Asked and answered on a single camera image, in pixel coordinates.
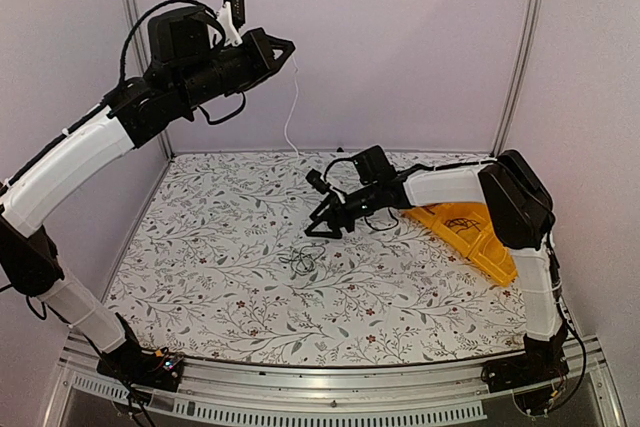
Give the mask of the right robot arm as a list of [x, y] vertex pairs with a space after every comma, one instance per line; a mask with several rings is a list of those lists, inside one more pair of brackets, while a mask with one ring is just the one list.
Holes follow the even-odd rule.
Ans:
[[527, 161], [516, 150], [495, 158], [441, 166], [394, 167], [380, 146], [348, 157], [359, 190], [346, 193], [326, 171], [310, 170], [311, 187], [323, 195], [311, 213], [309, 237], [339, 239], [360, 218], [393, 208], [408, 210], [432, 204], [474, 203], [487, 207], [493, 231], [515, 262], [523, 295], [525, 344], [533, 347], [517, 362], [517, 374], [537, 383], [556, 364], [551, 344], [562, 344], [567, 321], [559, 305], [561, 278], [555, 253], [553, 200]]

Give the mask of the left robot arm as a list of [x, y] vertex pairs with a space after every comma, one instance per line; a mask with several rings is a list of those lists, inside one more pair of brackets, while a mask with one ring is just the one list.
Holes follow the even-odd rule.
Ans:
[[245, 28], [244, 0], [213, 9], [196, 0], [166, 0], [137, 21], [151, 61], [115, 87], [1, 186], [1, 266], [9, 285], [79, 330], [128, 381], [148, 373], [148, 359], [127, 323], [60, 263], [44, 223], [96, 173], [162, 133], [192, 120], [218, 97], [245, 95], [276, 75], [292, 41]]

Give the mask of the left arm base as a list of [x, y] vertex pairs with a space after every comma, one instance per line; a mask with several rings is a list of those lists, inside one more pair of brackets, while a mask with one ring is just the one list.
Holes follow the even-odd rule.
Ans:
[[185, 355], [162, 347], [144, 349], [125, 319], [116, 313], [124, 328], [125, 342], [111, 353], [101, 353], [97, 372], [124, 382], [157, 390], [176, 392], [184, 372]]

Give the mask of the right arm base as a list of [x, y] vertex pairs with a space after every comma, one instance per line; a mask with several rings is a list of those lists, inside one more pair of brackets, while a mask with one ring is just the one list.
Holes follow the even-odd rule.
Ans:
[[564, 357], [563, 337], [538, 341], [524, 337], [523, 354], [490, 360], [480, 378], [490, 393], [524, 388], [514, 403], [525, 415], [547, 415], [565, 391], [569, 368]]

